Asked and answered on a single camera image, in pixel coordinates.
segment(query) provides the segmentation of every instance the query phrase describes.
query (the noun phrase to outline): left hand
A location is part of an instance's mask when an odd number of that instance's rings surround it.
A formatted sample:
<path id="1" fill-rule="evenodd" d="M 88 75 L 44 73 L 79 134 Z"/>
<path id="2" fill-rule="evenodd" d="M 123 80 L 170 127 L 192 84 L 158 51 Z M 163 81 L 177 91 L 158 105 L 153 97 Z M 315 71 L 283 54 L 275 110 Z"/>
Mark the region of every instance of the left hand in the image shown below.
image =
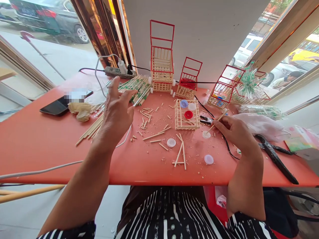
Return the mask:
<path id="1" fill-rule="evenodd" d="M 118 91 L 120 77 L 112 79 L 108 86 L 108 95 L 105 101 L 104 121 L 102 128 L 97 135 L 97 144 L 110 146 L 115 149 L 124 134 L 133 122 L 134 108 L 128 107 L 130 99 L 137 90 L 127 90 L 124 93 Z"/>

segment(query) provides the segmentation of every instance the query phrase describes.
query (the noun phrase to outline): black bag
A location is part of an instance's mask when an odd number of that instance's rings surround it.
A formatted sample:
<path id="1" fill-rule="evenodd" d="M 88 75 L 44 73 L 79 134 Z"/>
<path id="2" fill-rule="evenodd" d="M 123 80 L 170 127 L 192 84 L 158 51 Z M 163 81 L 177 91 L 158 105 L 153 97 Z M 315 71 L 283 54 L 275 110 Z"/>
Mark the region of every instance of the black bag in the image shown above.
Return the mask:
<path id="1" fill-rule="evenodd" d="M 263 188 L 265 200 L 266 222 L 271 229 L 285 237 L 294 238 L 299 233 L 298 220 L 319 222 L 317 218 L 296 215 L 288 200 L 287 195 L 303 198 L 319 204 L 319 201 L 301 193 L 285 191 L 281 188 Z"/>

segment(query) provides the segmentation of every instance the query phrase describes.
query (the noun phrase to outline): pliers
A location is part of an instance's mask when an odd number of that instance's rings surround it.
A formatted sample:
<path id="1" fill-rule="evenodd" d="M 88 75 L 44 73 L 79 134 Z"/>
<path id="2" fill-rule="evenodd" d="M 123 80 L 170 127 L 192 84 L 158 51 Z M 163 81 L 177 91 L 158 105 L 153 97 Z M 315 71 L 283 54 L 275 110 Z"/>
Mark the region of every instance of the pliers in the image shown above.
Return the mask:
<path id="1" fill-rule="evenodd" d="M 205 117 L 205 116 L 200 116 L 202 119 L 204 120 L 200 120 L 201 123 L 205 123 L 205 124 L 208 124 L 208 125 L 212 125 L 212 122 L 214 119 L 212 118 L 209 118 L 209 117 Z"/>
<path id="2" fill-rule="evenodd" d="M 284 154 L 288 154 L 288 155 L 294 155 L 295 153 L 290 152 L 284 148 L 281 148 L 279 146 L 275 146 L 272 145 L 268 142 L 268 140 L 260 135 L 257 134 L 255 135 L 255 137 L 257 139 L 260 140 L 261 143 L 259 143 L 259 147 L 264 149 L 266 151 L 266 153 L 269 155 L 270 159 L 272 160 L 272 162 L 279 168 L 279 170 L 286 176 L 286 178 L 293 184 L 299 184 L 299 182 L 297 181 L 297 179 L 291 174 L 291 172 L 289 172 L 289 170 L 285 167 L 285 165 L 282 163 L 282 161 L 280 160 L 280 158 L 278 157 L 278 155 L 276 154 L 275 150 L 282 152 Z"/>

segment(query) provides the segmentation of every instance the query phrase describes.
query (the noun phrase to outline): car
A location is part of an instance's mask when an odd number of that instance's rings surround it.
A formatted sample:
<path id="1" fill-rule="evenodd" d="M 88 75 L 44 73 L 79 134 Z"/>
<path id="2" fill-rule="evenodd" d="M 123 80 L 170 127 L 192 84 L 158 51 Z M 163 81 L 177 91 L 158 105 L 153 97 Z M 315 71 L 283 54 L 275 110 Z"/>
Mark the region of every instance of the car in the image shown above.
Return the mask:
<path id="1" fill-rule="evenodd" d="M 23 25 L 9 0 L 0 0 L 0 21 L 10 23 L 12 25 Z"/>
<path id="2" fill-rule="evenodd" d="M 242 67 L 247 62 L 250 55 L 259 46 L 263 38 L 249 34 L 243 41 L 234 57 L 229 62 L 229 65 Z"/>
<path id="3" fill-rule="evenodd" d="M 268 77 L 262 82 L 262 85 L 269 86 L 274 80 L 287 77 L 293 71 L 301 70 L 289 64 L 289 57 L 287 56 L 268 74 Z"/>
<path id="4" fill-rule="evenodd" d="M 291 65 L 297 67 L 299 71 L 306 73 L 319 64 L 315 61 L 295 60 L 290 62 Z"/>
<path id="5" fill-rule="evenodd" d="M 76 43 L 89 43 L 70 0 L 9 0 L 28 28 L 49 35 L 65 35 Z"/>

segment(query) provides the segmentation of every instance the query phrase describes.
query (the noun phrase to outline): car wheel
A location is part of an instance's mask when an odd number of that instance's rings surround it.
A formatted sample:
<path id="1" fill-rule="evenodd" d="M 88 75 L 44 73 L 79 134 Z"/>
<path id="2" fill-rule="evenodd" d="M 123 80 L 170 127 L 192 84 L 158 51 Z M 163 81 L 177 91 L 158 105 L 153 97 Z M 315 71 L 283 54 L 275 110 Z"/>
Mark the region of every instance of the car wheel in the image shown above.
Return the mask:
<path id="1" fill-rule="evenodd" d="M 89 43 L 89 37 L 80 25 L 76 25 L 74 28 L 74 41 L 80 44 Z"/>
<path id="2" fill-rule="evenodd" d="M 235 64 L 235 58 L 233 57 L 233 58 L 230 60 L 230 62 L 229 62 L 228 65 L 233 66 L 234 64 Z"/>
<path id="3" fill-rule="evenodd" d="M 262 85 L 269 86 L 272 83 L 273 79 L 274 79 L 273 73 L 269 73 L 266 76 L 266 79 L 262 82 Z"/>

